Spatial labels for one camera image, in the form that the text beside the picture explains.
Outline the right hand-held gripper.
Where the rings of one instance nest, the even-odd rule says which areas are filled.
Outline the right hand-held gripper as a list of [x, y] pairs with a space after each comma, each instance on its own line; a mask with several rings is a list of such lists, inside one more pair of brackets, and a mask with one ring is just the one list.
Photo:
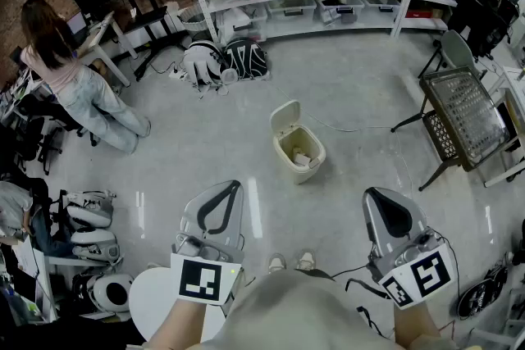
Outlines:
[[363, 194], [363, 213], [376, 249], [367, 268], [399, 309], [422, 303], [455, 282], [448, 245], [435, 230], [426, 229], [426, 217], [412, 199], [371, 187]]

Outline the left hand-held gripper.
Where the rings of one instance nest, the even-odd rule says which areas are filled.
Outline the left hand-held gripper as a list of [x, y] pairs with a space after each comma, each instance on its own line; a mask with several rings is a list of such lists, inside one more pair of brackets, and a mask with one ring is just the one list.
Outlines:
[[[213, 306], [229, 301], [244, 261], [243, 204], [244, 189], [238, 180], [215, 184], [187, 203], [180, 224], [185, 232], [176, 235], [171, 254], [179, 298]], [[192, 234], [207, 234], [211, 240]]]

